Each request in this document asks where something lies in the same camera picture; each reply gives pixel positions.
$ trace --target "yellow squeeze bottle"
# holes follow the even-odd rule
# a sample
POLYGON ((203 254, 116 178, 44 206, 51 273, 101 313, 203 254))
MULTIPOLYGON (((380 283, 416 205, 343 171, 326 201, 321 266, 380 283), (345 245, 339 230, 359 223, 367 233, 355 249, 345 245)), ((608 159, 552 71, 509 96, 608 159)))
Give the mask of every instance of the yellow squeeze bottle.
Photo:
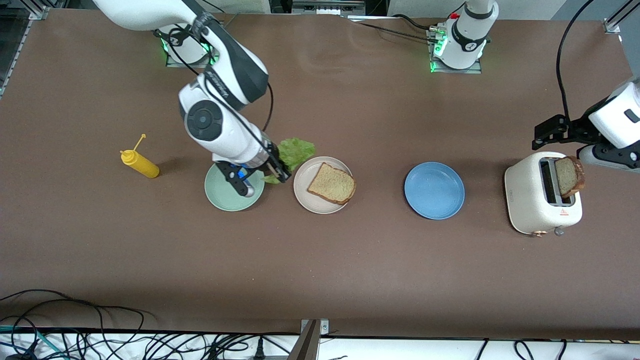
POLYGON ((133 150, 120 151, 120 159, 125 165, 129 165, 149 179, 153 179, 160 174, 160 168, 136 151, 142 139, 146 137, 145 134, 142 134, 133 150))

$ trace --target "green plate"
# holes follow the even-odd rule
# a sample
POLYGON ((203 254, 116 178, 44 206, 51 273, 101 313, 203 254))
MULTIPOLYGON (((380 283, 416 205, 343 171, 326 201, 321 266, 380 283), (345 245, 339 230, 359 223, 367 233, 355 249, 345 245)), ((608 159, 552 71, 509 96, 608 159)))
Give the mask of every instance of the green plate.
POLYGON ((204 179, 204 192, 211 204, 216 208, 224 211, 240 211, 253 205, 264 190, 264 181, 262 178, 264 173, 261 171, 254 172, 249 177, 249 182, 255 189, 252 197, 244 197, 238 195, 233 186, 227 182, 222 171, 214 164, 207 172, 204 179))

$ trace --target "toast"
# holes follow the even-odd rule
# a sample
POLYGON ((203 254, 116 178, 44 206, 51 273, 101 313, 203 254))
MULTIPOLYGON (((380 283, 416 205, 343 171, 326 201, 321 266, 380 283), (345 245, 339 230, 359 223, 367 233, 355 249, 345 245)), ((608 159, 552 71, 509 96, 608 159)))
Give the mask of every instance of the toast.
POLYGON ((556 177, 560 196, 563 199, 584 188, 584 170, 582 163, 575 156, 567 156, 556 160, 556 177))
POLYGON ((345 205, 356 191, 356 181, 347 172, 322 163, 307 188, 308 193, 338 205, 345 205))

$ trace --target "white toaster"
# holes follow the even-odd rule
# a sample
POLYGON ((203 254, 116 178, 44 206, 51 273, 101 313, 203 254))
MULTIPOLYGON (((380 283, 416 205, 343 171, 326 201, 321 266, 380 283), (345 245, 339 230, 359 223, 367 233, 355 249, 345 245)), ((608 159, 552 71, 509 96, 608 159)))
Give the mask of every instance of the white toaster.
POLYGON ((541 236, 550 231, 562 235, 562 228, 582 218, 580 193, 562 199, 557 184, 559 152, 532 154, 504 173, 504 189, 511 225, 521 233, 541 236))

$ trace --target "white plate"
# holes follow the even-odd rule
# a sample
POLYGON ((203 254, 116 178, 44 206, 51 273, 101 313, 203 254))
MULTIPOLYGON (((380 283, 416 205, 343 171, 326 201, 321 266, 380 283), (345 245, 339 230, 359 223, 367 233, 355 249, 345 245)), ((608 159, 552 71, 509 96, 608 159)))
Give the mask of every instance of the white plate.
POLYGON ((296 194, 296 199, 300 205, 304 206, 305 209, 316 214, 330 214, 342 209, 344 205, 328 202, 320 196, 316 196, 307 191, 309 185, 320 170, 322 163, 327 163, 351 175, 351 171, 347 165, 340 160, 330 158, 329 156, 319 156, 308 160, 298 169, 296 177, 293 178, 293 192, 296 194))

